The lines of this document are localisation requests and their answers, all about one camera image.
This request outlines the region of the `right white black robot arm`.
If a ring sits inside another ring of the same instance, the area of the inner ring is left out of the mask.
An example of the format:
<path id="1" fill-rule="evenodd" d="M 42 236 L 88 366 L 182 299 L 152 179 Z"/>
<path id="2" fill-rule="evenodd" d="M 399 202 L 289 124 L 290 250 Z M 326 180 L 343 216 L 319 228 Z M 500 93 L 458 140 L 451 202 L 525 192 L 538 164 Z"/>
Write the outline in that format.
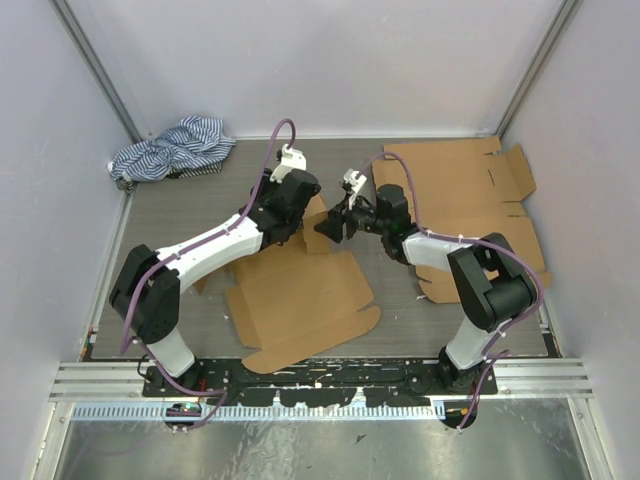
<path id="1" fill-rule="evenodd" d="M 348 185 L 344 189 L 344 199 L 315 226 L 316 232 L 335 243 L 360 231 L 376 234 L 392 260 L 452 275 L 464 318 L 438 354 L 436 378 L 451 394 L 466 392 L 491 346 L 512 324 L 539 308 L 541 285 L 535 273 L 516 258 L 500 233 L 474 239 L 421 229 L 398 185 L 380 187 L 374 202 Z"/>

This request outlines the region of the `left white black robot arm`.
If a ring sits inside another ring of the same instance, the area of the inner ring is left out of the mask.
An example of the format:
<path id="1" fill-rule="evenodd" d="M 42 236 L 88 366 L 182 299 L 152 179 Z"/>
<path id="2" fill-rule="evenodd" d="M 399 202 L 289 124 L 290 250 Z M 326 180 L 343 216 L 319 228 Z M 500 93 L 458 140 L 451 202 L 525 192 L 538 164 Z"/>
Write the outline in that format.
<path id="1" fill-rule="evenodd" d="M 124 333 L 134 333 L 148 349 L 178 396 L 194 394 L 201 383 L 196 357 L 178 329 L 181 295 L 219 268 L 287 242 L 321 190 L 305 170 L 293 169 L 280 180 L 270 174 L 263 172 L 250 202 L 221 225 L 171 247 L 134 247 L 112 287 L 109 304 L 124 320 Z"/>

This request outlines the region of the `blue striped crumpled cloth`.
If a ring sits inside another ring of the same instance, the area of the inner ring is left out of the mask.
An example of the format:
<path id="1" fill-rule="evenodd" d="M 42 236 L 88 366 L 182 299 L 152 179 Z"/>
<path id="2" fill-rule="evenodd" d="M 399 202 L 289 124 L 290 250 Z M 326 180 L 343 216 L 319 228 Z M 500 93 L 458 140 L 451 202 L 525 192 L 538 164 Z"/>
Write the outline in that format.
<path id="1" fill-rule="evenodd" d="M 130 145 L 107 165 L 121 190 L 138 183 L 219 173 L 236 145 L 218 118 L 189 116 L 151 140 Z"/>

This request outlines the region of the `stacked brown cardboard blanks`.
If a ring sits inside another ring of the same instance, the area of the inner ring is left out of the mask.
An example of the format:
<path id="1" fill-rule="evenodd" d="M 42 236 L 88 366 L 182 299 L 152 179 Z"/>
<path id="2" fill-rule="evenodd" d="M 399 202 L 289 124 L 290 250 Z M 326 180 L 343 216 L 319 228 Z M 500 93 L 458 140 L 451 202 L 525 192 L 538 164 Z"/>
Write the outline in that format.
<path id="1" fill-rule="evenodd" d="M 511 249 L 551 283 L 522 202 L 536 190 L 519 145 L 504 151 L 497 136 L 386 144 L 407 164 L 418 198 L 420 224 L 436 233 L 482 237 L 502 234 Z"/>

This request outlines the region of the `aluminium frame rail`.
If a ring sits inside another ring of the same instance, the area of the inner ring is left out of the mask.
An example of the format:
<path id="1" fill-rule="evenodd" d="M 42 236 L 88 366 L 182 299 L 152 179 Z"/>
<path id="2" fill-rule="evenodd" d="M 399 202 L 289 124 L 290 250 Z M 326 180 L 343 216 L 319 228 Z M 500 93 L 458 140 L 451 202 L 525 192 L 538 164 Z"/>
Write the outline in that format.
<path id="1" fill-rule="evenodd" d="M 81 362 L 61 363 L 51 392 L 50 400 L 56 401 L 110 401 L 139 399 L 145 380 L 138 372 L 145 373 L 134 362 Z"/>

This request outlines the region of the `brown cardboard box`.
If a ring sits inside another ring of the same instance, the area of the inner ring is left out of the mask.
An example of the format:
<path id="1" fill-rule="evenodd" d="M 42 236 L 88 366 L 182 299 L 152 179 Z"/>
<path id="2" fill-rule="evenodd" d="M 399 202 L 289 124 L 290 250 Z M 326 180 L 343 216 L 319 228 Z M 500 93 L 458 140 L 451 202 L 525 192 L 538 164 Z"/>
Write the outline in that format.
<path id="1" fill-rule="evenodd" d="M 333 253 L 314 227 L 328 209 L 314 196 L 302 228 L 281 246 L 225 266 L 234 279 L 225 296 L 241 343 L 242 364 L 270 374 L 371 331 L 381 309 L 356 257 Z"/>

